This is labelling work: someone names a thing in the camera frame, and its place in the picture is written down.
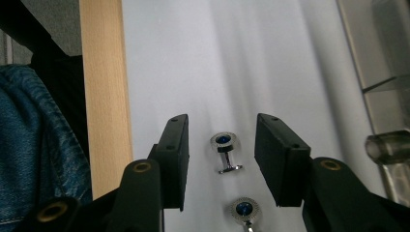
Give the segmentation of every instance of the white surface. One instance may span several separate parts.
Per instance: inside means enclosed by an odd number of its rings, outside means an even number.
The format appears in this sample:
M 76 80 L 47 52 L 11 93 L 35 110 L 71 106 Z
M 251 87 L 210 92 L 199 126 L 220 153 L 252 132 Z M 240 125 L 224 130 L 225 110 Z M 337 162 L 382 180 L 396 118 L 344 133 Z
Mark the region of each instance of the white surface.
M 347 161 L 381 192 L 336 3 L 124 0 L 123 8 L 135 159 L 148 156 L 168 119 L 190 117 L 186 208 L 165 211 L 165 231 L 243 231 L 227 212 L 241 196 L 260 205 L 255 231 L 306 231 L 301 208 L 275 206 L 253 158 L 259 112 L 281 118 L 313 157 Z M 221 131 L 236 133 L 234 163 L 245 167 L 222 176 L 209 143 Z

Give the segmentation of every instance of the screw hole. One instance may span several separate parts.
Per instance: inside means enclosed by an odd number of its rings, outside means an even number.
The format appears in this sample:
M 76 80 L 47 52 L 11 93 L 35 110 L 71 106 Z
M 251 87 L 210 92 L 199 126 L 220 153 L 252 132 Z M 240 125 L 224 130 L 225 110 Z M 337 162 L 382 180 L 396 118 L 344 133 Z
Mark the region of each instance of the screw hole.
M 151 164 L 149 162 L 141 162 L 133 167 L 134 172 L 146 172 L 151 169 Z
M 68 208 L 68 205 L 64 201 L 54 202 L 42 209 L 37 214 L 37 220 L 39 222 L 49 222 L 55 220 L 66 213 Z
M 332 171 L 339 171 L 341 169 L 341 166 L 337 162 L 335 162 L 333 160 L 329 160 L 329 159 L 322 160 L 320 162 L 320 164 L 324 168 L 327 168 L 327 169 L 332 170 Z

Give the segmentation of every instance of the black fabric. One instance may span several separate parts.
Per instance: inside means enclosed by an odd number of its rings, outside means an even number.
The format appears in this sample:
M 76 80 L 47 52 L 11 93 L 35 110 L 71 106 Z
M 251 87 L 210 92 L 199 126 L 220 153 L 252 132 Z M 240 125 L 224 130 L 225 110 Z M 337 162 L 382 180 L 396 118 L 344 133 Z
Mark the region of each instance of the black fabric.
M 82 56 L 52 59 L 34 53 L 30 67 L 43 81 L 89 159 Z

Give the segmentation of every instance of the denim jacket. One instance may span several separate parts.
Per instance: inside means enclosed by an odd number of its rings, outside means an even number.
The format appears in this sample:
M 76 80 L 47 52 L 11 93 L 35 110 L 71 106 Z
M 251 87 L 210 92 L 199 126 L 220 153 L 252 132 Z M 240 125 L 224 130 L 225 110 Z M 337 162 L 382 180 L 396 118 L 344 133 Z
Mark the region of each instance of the denim jacket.
M 0 67 L 0 231 L 58 196 L 92 200 L 88 161 L 36 73 Z

